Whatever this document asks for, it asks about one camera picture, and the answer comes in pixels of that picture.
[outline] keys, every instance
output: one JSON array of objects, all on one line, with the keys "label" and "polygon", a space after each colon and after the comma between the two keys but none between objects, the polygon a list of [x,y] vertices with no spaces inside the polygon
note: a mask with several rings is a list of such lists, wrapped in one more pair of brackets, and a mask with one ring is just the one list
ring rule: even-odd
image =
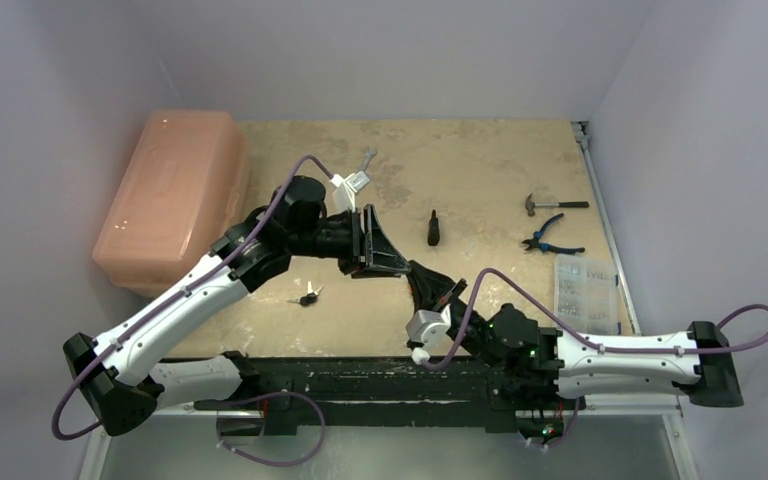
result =
[{"label": "keys", "polygon": [[319,294],[322,293],[322,289],[325,288],[325,286],[321,286],[317,288],[316,290],[313,289],[313,284],[311,282],[307,282],[307,294],[300,298],[294,298],[292,300],[287,300],[288,303],[297,303],[303,307],[309,307],[316,303],[317,300],[319,300]]}]

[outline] wall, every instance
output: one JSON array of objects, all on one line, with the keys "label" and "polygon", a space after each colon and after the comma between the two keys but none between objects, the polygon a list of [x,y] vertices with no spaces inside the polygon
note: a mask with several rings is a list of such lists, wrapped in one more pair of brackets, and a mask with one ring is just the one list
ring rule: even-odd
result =
[{"label": "wall", "polygon": [[[768,2],[660,2],[591,132],[645,331],[768,303]],[[768,478],[768,345],[735,362],[746,406],[686,412],[705,479]]]},{"label": "wall", "polygon": [[654,0],[132,0],[189,105],[239,119],[588,118]]},{"label": "wall", "polygon": [[49,431],[60,346],[140,303],[90,259],[148,112],[176,102],[131,8],[0,0],[0,479],[75,477],[84,441]]}]

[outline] blue-handled pliers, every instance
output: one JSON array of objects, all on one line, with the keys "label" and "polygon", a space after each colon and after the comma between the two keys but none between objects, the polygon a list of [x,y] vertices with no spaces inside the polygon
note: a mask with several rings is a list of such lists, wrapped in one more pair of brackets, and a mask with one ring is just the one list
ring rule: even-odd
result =
[{"label": "blue-handled pliers", "polygon": [[526,250],[538,249],[543,253],[546,253],[546,252],[566,253],[567,255],[575,255],[576,253],[583,252],[584,247],[563,248],[563,247],[556,247],[548,243],[542,243],[540,241],[540,239],[543,238],[543,234],[546,233],[546,229],[549,228],[549,225],[551,225],[557,220],[560,220],[561,218],[563,218],[563,216],[564,216],[563,213],[559,213],[554,217],[550,218],[549,220],[546,220],[546,223],[543,224],[543,227],[541,227],[540,230],[534,232],[533,237],[527,238],[522,241],[522,244],[526,246],[525,249]]}]

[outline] hammer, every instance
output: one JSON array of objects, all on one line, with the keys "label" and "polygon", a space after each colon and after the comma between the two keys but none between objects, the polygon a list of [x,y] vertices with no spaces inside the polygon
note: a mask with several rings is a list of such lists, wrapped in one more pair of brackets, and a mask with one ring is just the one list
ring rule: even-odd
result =
[{"label": "hammer", "polygon": [[533,193],[528,194],[528,198],[525,199],[525,209],[528,210],[528,216],[534,216],[534,207],[540,208],[552,208],[552,207],[564,207],[564,208],[587,208],[590,206],[588,202],[555,202],[555,203],[534,203],[531,200]]}]

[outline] table top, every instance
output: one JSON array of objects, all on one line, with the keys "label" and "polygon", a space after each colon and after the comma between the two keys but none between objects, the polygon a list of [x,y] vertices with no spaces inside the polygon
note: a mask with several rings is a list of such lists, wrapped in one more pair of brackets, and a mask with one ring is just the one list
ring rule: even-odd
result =
[{"label": "table top", "polygon": [[[242,122],[240,128],[252,163],[243,216],[269,201],[302,155],[312,153],[346,176],[368,147],[377,148],[367,169],[372,183],[359,194],[358,205],[375,205],[383,231],[406,258],[455,280],[465,278],[464,301],[478,272],[492,266],[552,309],[555,255],[526,253],[520,242],[559,210],[537,209],[528,217],[524,201],[532,192],[540,202],[589,201],[588,209],[564,209],[546,241],[583,246],[583,256],[611,260],[569,121],[270,121]],[[310,162],[300,173],[327,185]],[[436,247],[426,244],[432,209],[442,237]],[[306,293],[309,281],[314,288],[324,286],[319,301],[309,308],[288,303]],[[630,334],[628,313],[617,298],[622,331]],[[551,325],[501,280],[486,277],[476,310],[489,318],[508,302],[542,326]],[[409,355],[405,325],[412,314],[405,279],[353,280],[334,260],[294,258],[289,271],[217,314],[170,356],[227,350],[252,356]],[[443,354],[450,346],[446,339],[432,353]]]}]

